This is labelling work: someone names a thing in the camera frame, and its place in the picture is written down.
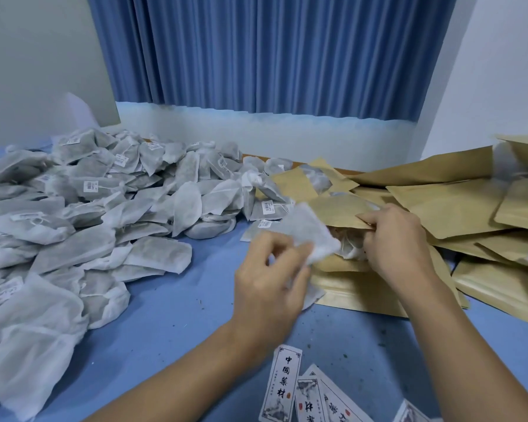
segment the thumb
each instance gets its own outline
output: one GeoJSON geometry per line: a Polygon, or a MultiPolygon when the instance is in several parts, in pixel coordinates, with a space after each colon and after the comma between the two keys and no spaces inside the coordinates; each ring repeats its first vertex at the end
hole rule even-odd
{"type": "Polygon", "coordinates": [[[303,301],[305,300],[305,293],[307,293],[307,284],[311,276],[311,269],[309,266],[304,266],[293,280],[292,289],[288,296],[288,305],[296,314],[301,312],[303,308],[303,301]]]}
{"type": "Polygon", "coordinates": [[[356,218],[361,219],[370,225],[375,225],[380,218],[380,212],[381,210],[373,210],[371,212],[359,213],[356,215],[356,218]]]}

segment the curtain fold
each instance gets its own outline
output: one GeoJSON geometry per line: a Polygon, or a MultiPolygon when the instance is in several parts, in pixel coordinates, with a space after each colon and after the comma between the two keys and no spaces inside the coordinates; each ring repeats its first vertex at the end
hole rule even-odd
{"type": "Polygon", "coordinates": [[[455,0],[89,0],[118,101],[416,121],[455,0]]]}

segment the person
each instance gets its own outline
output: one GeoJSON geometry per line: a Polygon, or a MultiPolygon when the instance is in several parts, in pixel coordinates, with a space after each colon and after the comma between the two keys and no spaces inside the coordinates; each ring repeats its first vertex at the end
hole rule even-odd
{"type": "MultiPolygon", "coordinates": [[[[375,226],[366,233],[364,249],[409,315],[445,422],[528,422],[528,392],[437,277],[419,219],[392,204],[358,217],[375,226]]],[[[283,234],[260,234],[236,271],[231,320],[86,421],[198,420],[291,331],[303,306],[310,277],[303,264],[311,250],[311,244],[294,247],[283,234]]]]}

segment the table surface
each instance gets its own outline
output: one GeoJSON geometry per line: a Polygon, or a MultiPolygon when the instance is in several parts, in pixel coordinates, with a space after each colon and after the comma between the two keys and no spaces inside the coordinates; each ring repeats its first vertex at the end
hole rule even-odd
{"type": "MultiPolygon", "coordinates": [[[[239,241],[247,226],[239,222],[231,233],[210,240],[181,239],[194,249],[192,263],[181,275],[128,283],[127,310],[86,333],[35,421],[84,419],[226,322],[232,314],[233,274],[248,248],[239,241]]],[[[469,299],[469,318],[528,390],[528,323],[469,299]]],[[[392,421],[403,397],[431,418],[440,415],[406,319],[313,305],[285,343],[303,350],[302,373],[316,363],[375,422],[392,421]]],[[[246,374],[203,420],[257,421],[270,366],[269,358],[246,374]]],[[[0,407],[0,421],[15,420],[0,407]]]]}

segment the white wall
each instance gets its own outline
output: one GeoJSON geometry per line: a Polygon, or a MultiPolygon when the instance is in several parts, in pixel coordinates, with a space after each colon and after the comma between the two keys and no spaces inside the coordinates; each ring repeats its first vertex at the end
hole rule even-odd
{"type": "Polygon", "coordinates": [[[0,0],[0,146],[72,131],[68,91],[119,122],[87,0],[0,0]]]}
{"type": "Polygon", "coordinates": [[[405,162],[414,123],[117,103],[123,127],[174,141],[236,141],[245,154],[375,170],[405,162]]]}
{"type": "MultiPolygon", "coordinates": [[[[427,103],[421,120],[434,108],[427,103]]],[[[422,158],[491,144],[494,133],[526,132],[528,0],[476,0],[422,158]]]]}

